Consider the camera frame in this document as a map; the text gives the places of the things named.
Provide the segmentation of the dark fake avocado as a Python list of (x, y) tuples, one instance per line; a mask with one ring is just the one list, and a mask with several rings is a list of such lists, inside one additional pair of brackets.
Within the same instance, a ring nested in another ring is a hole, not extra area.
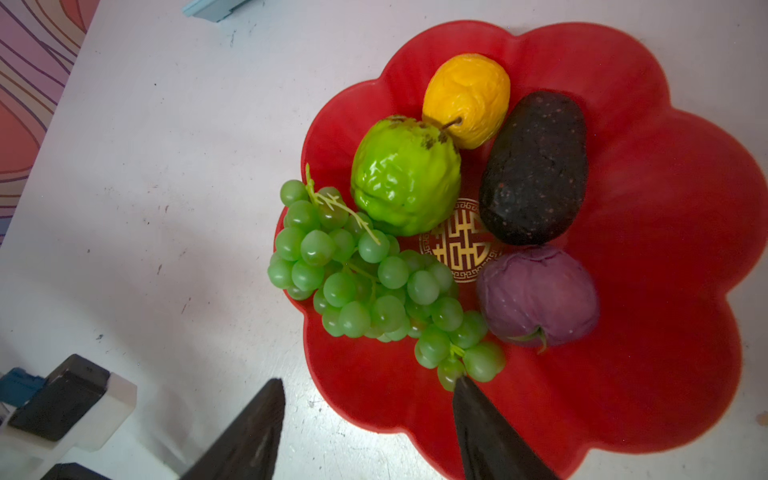
[(576, 219), (587, 179), (580, 107), (562, 93), (530, 93), (512, 110), (491, 149), (478, 196), (481, 219), (506, 244), (545, 244)]

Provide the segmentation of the green fake grape bunch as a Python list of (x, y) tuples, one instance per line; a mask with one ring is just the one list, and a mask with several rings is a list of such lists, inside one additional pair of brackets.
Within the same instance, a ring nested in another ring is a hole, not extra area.
[(331, 336), (415, 341), (414, 357), (451, 391), (464, 376), (489, 382), (506, 366), (482, 314), (459, 301), (458, 284), (435, 257), (399, 240), (311, 178), (280, 188), (282, 228), (267, 268), (270, 283), (309, 300)]

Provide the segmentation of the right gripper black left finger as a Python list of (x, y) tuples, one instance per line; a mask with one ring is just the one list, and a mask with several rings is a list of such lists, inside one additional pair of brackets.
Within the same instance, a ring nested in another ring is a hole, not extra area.
[(270, 379), (181, 479), (272, 479), (285, 406), (283, 381)]

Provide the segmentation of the yellow fake pear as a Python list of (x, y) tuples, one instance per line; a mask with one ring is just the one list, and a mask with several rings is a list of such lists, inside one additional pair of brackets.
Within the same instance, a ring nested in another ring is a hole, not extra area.
[(510, 93), (509, 76), (500, 64), (480, 54), (457, 55), (431, 78), (422, 118), (443, 128), (458, 148), (473, 150), (500, 129)]

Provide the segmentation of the green fake custard apple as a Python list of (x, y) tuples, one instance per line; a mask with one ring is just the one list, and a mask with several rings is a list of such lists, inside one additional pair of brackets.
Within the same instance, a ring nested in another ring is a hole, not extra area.
[(351, 193), (377, 228), (399, 237), (446, 220), (461, 189), (461, 156), (450, 136), (405, 116), (377, 122), (354, 156)]

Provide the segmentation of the purple fake fig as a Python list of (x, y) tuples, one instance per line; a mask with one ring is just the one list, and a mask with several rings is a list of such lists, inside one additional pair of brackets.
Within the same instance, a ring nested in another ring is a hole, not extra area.
[(490, 332), (519, 346), (544, 350), (578, 340), (594, 330), (600, 317), (590, 274), (551, 245), (492, 261), (479, 273), (476, 292)]

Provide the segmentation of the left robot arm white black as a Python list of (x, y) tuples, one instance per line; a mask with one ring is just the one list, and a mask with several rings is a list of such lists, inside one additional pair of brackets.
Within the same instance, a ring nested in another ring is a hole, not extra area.
[(1, 375), (1, 477), (101, 479), (62, 458), (102, 448), (134, 411), (137, 386), (72, 354), (47, 377), (15, 367)]

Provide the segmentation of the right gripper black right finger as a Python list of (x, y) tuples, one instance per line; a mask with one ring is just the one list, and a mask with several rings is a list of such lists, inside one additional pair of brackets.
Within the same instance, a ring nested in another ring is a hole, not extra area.
[(467, 479), (558, 479), (470, 378), (457, 380), (452, 406)]

